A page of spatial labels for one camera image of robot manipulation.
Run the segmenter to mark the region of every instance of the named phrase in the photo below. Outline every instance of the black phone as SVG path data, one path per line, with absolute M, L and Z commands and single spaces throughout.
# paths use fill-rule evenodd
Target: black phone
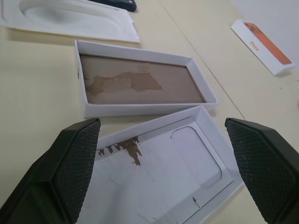
M 137 5 L 135 3 L 135 0 L 89 0 L 109 6 L 114 6 L 118 8 L 126 9 L 130 12 L 135 12 Z

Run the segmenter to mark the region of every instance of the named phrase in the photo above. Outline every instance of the cardboard box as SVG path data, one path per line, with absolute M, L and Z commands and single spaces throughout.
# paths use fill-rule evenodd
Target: cardboard box
M 242 183 L 232 147 L 198 106 L 100 138 L 77 223 L 198 224 Z
M 237 20 L 231 29 L 273 75 L 279 75 L 295 67 L 290 59 L 254 23 Z
M 192 58 L 76 41 L 85 117 L 173 113 L 217 99 Z

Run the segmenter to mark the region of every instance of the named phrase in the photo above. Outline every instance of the table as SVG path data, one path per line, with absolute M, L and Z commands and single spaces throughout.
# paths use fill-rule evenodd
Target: table
M 243 18 L 230 2 L 136 3 L 130 15 L 142 43 L 109 43 L 193 57 L 220 102 L 210 114 L 227 137 L 225 118 L 234 117 L 275 128 L 299 148 L 299 73 L 275 77 L 263 66 L 230 30 Z M 59 132 L 84 119 L 74 39 L 0 28 L 0 205 Z M 100 136 L 156 117 L 101 118 Z M 207 223 L 265 222 L 243 187 Z

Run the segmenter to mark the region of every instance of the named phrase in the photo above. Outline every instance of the brown cardboard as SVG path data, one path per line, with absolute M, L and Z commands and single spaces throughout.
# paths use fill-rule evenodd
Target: brown cardboard
M 80 55 L 90 104 L 204 103 L 186 67 Z

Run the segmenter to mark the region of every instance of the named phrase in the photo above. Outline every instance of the table surface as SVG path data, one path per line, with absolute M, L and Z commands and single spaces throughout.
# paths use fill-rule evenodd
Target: table surface
M 210 114 L 226 137 L 227 117 L 246 119 L 276 129 L 298 151 L 299 72 L 266 69 L 230 29 L 244 17 L 228 0 L 136 3 L 130 15 L 141 44 L 108 43 L 193 57 L 220 102 Z M 84 119 L 74 40 L 0 28 L 0 205 L 59 132 Z M 101 118 L 100 135 L 157 117 Z M 266 223 L 246 187 L 206 222 Z

